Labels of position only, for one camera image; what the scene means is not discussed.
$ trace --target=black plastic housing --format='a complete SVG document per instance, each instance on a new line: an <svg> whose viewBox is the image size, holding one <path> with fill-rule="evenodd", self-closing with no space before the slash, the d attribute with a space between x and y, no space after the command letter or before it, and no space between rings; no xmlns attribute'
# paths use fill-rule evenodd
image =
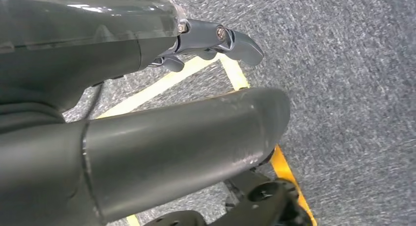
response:
<svg viewBox="0 0 416 226"><path fill-rule="evenodd" d="M99 226L185 196L266 159L290 114L281 90L247 89L89 122L49 116L0 136L0 225Z"/></svg>

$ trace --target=gray carpet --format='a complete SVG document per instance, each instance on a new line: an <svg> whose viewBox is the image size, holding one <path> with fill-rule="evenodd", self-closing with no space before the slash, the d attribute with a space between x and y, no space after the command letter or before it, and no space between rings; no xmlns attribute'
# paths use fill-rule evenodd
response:
<svg viewBox="0 0 416 226"><path fill-rule="evenodd" d="M250 34L265 51L259 66L242 69L253 86L290 96L283 152L320 225L416 225L416 0L175 1L189 17ZM165 73L109 82L95 114ZM231 89L211 65L139 109ZM80 117L88 96L68 120ZM139 219L195 209L211 222L224 213L224 198L215 185Z"/></svg>

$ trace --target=screw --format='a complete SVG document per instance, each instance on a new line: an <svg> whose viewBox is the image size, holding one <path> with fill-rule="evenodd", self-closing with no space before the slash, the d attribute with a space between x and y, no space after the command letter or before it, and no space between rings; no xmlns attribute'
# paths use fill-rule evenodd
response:
<svg viewBox="0 0 416 226"><path fill-rule="evenodd" d="M224 41L225 40L225 28L223 26L218 26L217 27L217 37L220 41Z"/></svg>
<svg viewBox="0 0 416 226"><path fill-rule="evenodd" d="M184 25L179 25L178 30L179 30L179 32L184 32L185 31L185 26Z"/></svg>

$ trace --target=mounting hole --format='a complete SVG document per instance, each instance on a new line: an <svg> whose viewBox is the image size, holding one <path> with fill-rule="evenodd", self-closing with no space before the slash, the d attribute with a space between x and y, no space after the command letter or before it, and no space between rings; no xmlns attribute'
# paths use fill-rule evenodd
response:
<svg viewBox="0 0 416 226"><path fill-rule="evenodd" d="M267 198L273 196L279 185L275 182L267 182L257 186L253 189L248 195L248 200L250 201L264 201Z"/></svg>

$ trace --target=robotic arm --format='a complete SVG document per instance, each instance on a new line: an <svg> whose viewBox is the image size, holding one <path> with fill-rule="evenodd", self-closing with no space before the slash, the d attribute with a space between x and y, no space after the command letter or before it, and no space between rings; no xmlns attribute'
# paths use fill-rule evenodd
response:
<svg viewBox="0 0 416 226"><path fill-rule="evenodd" d="M260 164L289 121L277 89L62 118L89 86L148 66L178 72L176 55L217 52L263 58L247 35L187 20L169 0L0 0L0 225L102 226Z"/></svg>

